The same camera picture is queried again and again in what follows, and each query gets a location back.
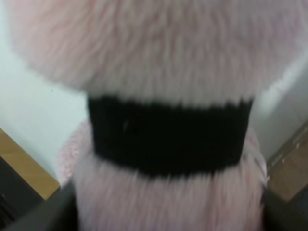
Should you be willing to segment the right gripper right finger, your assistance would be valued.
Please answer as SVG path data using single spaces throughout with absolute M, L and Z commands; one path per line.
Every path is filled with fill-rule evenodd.
M 306 231 L 308 229 L 308 188 L 286 202 L 269 189 L 263 193 L 263 225 L 266 231 Z

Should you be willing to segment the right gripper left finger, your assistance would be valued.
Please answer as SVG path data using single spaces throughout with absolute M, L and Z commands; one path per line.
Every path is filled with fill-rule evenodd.
M 71 183 L 43 199 L 3 158 L 0 159 L 0 229 L 2 231 L 77 231 Z

